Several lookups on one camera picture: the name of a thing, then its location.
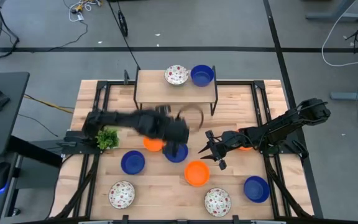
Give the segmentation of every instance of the metal stand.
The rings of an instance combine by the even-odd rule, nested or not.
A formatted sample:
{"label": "metal stand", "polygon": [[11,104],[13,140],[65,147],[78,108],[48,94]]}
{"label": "metal stand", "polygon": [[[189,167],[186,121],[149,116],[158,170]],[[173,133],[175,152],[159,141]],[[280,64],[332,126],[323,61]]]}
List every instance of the metal stand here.
{"label": "metal stand", "polygon": [[333,100],[356,100],[356,96],[357,96],[357,100],[358,100],[358,94],[357,93],[346,93],[346,92],[331,92],[329,94],[329,96],[331,97],[331,99]]}
{"label": "metal stand", "polygon": [[[342,0],[334,12],[310,12],[306,14],[306,19],[318,19],[324,21],[336,21],[355,0]],[[345,13],[340,22],[358,22],[358,14]]]}

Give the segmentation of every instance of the green plant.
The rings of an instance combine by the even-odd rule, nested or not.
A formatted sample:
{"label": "green plant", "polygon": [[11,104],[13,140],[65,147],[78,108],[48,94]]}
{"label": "green plant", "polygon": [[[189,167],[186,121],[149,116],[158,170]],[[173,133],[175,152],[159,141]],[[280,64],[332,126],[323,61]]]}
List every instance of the green plant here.
{"label": "green plant", "polygon": [[105,150],[107,148],[112,149],[113,147],[118,146],[119,143],[117,130],[115,129],[100,130],[96,139],[98,140],[98,146],[101,150]]}

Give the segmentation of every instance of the white floral bowl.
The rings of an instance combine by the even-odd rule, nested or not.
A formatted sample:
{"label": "white floral bowl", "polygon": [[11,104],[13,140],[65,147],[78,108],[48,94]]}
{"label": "white floral bowl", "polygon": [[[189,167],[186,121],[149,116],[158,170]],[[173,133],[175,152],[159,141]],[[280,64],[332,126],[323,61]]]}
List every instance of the white floral bowl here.
{"label": "white floral bowl", "polygon": [[189,78],[189,71],[181,65],[172,65],[166,69],[164,77],[172,85],[181,85]]}
{"label": "white floral bowl", "polygon": [[213,188],[206,193],[204,204],[209,214],[215,217],[223,217],[230,211],[231,199],[225,190]]}
{"label": "white floral bowl", "polygon": [[131,205],[135,199],[135,188],[128,181],[115,183],[109,192],[111,206],[116,209],[124,209]]}

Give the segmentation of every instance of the bowl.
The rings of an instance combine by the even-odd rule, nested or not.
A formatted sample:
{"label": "bowl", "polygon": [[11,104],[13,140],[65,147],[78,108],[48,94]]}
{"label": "bowl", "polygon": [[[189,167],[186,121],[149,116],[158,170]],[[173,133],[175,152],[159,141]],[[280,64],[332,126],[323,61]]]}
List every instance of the bowl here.
{"label": "bowl", "polygon": [[231,199],[225,190],[213,188],[206,193],[204,205],[212,216],[223,217],[230,212]]}
{"label": "bowl", "polygon": [[209,180],[209,168],[203,161],[192,161],[185,169],[186,181],[195,187],[201,187]]}
{"label": "bowl", "polygon": [[251,176],[244,183],[244,193],[249,200],[262,203],[269,197],[269,185],[263,178]]}
{"label": "bowl", "polygon": [[116,209],[129,207],[134,199],[135,188],[128,181],[119,181],[110,188],[109,201],[111,206]]}
{"label": "bowl", "polygon": [[144,147],[151,152],[158,152],[164,147],[164,142],[161,139],[143,138]]}
{"label": "bowl", "polygon": [[121,168],[126,174],[138,174],[144,168],[145,159],[138,151],[129,151],[121,159]]}
{"label": "bowl", "polygon": [[172,65],[166,69],[164,78],[172,85],[182,85],[189,78],[189,71],[181,65]]}
{"label": "bowl", "polygon": [[184,161],[186,159],[188,153],[189,153],[189,149],[187,148],[187,145],[186,144],[180,144],[178,146],[178,152],[177,152],[176,157],[174,157],[171,154],[165,154],[165,157],[171,162],[181,162],[181,161]]}
{"label": "bowl", "polygon": [[191,70],[191,80],[196,86],[207,86],[215,76],[214,70],[207,65],[197,65]]}

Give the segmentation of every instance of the white cable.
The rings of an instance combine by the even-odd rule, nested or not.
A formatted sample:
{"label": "white cable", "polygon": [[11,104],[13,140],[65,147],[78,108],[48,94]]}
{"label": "white cable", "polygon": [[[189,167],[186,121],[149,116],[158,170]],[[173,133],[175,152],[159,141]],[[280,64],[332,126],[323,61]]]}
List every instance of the white cable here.
{"label": "white cable", "polygon": [[80,19],[76,19],[76,20],[72,20],[71,19],[71,9],[74,7],[74,6],[76,6],[76,5],[78,5],[78,4],[81,4],[82,3],[82,1],[79,1],[78,3],[75,3],[75,4],[73,4],[72,6],[70,6],[70,8],[68,9],[68,19],[70,20],[70,22],[78,22]]}
{"label": "white cable", "polygon": [[351,62],[351,63],[345,63],[345,64],[342,64],[342,65],[334,65],[334,64],[331,64],[329,62],[327,62],[326,58],[324,57],[324,46],[326,45],[328,39],[329,39],[329,36],[331,36],[331,33],[333,32],[336,24],[341,20],[342,16],[353,6],[353,4],[355,3],[356,1],[354,1],[343,13],[341,16],[339,16],[338,20],[334,23],[333,25],[333,28],[331,28],[331,31],[329,31],[328,33],[328,36],[327,36],[327,39],[324,41],[323,43],[323,46],[321,47],[321,55],[323,56],[323,60],[325,63],[327,63],[327,65],[330,65],[332,67],[343,67],[343,66],[347,66],[347,65],[355,65],[355,64],[358,64],[358,62]]}
{"label": "white cable", "polygon": [[[80,21],[81,19],[75,19],[75,20],[72,20],[71,19],[71,9],[74,7],[74,6],[77,6],[79,4],[84,4],[84,8],[90,12],[92,10],[92,4],[100,4],[100,2],[98,0],[95,0],[96,2],[85,2],[84,3],[84,0],[80,0],[79,2],[73,4],[72,6],[70,6],[70,8],[68,9],[68,19],[70,20],[70,22],[78,22]],[[83,15],[81,12],[78,12],[78,14],[83,18]]]}

